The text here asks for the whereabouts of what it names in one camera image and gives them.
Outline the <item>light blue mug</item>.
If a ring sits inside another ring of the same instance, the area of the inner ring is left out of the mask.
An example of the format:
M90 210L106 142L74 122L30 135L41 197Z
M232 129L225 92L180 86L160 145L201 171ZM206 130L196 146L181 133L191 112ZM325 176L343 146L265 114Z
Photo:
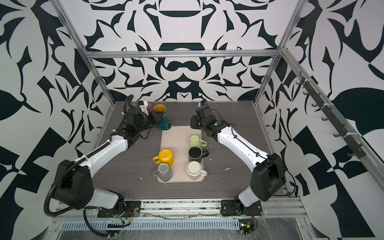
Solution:
M163 104L157 104L154 106L153 110L155 111L158 111L158 112L162 112L164 114L167 113L167 107Z

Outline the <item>dark green mug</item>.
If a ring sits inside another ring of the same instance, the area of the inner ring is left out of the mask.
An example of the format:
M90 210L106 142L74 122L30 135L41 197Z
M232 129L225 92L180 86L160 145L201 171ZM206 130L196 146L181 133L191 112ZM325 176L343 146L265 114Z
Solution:
M167 130L170 130L172 126L173 126L172 120L168 118L167 114L163 114L161 120L157 123L155 128L158 130L167 131Z

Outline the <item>pink floral mug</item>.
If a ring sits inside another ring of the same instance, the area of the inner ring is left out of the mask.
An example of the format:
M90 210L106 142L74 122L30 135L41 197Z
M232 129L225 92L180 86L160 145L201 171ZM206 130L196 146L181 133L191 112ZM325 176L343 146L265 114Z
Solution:
M153 104L150 102L147 102L147 111L151 111L153 109Z

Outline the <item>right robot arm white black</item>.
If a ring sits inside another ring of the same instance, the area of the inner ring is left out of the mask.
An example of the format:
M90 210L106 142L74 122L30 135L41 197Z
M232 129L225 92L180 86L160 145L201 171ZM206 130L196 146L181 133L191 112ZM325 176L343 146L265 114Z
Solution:
M192 116L191 128L202 130L207 136L227 147L239 157L252 172L248 187L241 191L235 201L243 208L249 208L259 201L266 202L285 183L288 171L281 157L268 154L238 134L232 125L224 120L202 119Z

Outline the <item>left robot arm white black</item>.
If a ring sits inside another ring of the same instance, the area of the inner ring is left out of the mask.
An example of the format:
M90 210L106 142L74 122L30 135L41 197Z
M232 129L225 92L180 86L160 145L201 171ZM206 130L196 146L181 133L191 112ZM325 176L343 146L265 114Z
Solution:
M96 189L92 178L109 161L132 147L142 132L151 131L163 119L164 113L148 110L146 101L132 105L133 95L129 95L123 105L123 119L102 145L74 161L64 160L57 168L55 180L44 201L43 210L48 217L57 217L70 210L83 210L83 218L92 233L109 238L111 234L94 229L87 210L103 209L121 222L121 227L130 225L123 220L124 196L110 190Z

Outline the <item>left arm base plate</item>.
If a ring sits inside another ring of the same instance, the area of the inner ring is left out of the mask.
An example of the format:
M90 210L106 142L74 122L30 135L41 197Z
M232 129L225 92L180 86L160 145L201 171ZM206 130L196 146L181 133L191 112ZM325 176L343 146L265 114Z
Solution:
M131 218L141 211L141 201L118 202L113 209L99 209L98 218L114 218L119 215L122 218Z

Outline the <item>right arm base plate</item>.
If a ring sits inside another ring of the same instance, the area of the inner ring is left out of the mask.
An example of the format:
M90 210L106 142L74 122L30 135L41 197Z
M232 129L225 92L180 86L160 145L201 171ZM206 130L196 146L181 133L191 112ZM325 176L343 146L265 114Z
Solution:
M261 216L263 212L261 202L245 207L239 200L221 200L220 213L224 217L232 216Z

